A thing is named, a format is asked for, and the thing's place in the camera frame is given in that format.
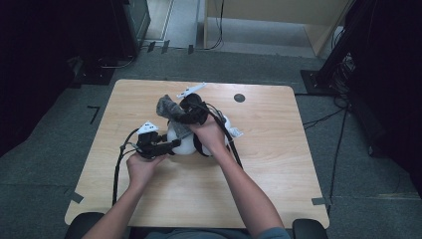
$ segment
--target small black circle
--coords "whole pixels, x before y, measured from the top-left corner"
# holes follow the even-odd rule
[[[245,96],[243,96],[242,94],[236,94],[235,95],[235,101],[238,103],[242,103],[245,101]]]

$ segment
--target forearm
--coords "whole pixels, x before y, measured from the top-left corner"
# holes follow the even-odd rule
[[[84,238],[121,238],[142,195],[143,188],[129,187]]]
[[[273,227],[284,227],[277,209],[264,191],[234,161],[227,150],[214,154],[219,162],[246,227],[253,237]]]

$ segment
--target gray carpet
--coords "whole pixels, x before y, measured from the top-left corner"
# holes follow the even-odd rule
[[[28,140],[0,158],[0,238],[63,238],[64,222],[112,86],[118,79],[284,85],[305,93],[300,70],[323,60],[160,49],[142,51],[109,86],[67,89]],[[297,96],[302,120],[337,111],[331,97]],[[90,124],[94,109],[99,115]],[[329,197],[343,114],[307,129],[322,194]],[[371,158],[359,124],[346,116],[339,150],[329,238],[422,238],[422,201],[408,174],[388,158]]]

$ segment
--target sleeve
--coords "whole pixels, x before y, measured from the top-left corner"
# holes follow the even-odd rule
[[[289,233],[281,227],[270,228],[262,232],[258,239],[290,239]]]

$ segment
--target hand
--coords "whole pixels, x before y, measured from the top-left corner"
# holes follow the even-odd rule
[[[212,116],[208,115],[208,119],[203,125],[191,124],[189,127],[213,155],[220,150],[225,150],[224,132]]]
[[[158,163],[167,158],[167,155],[156,157],[153,161],[149,161],[134,153],[126,161],[127,171],[129,173],[129,187],[141,188],[148,183],[154,174],[154,169]]]

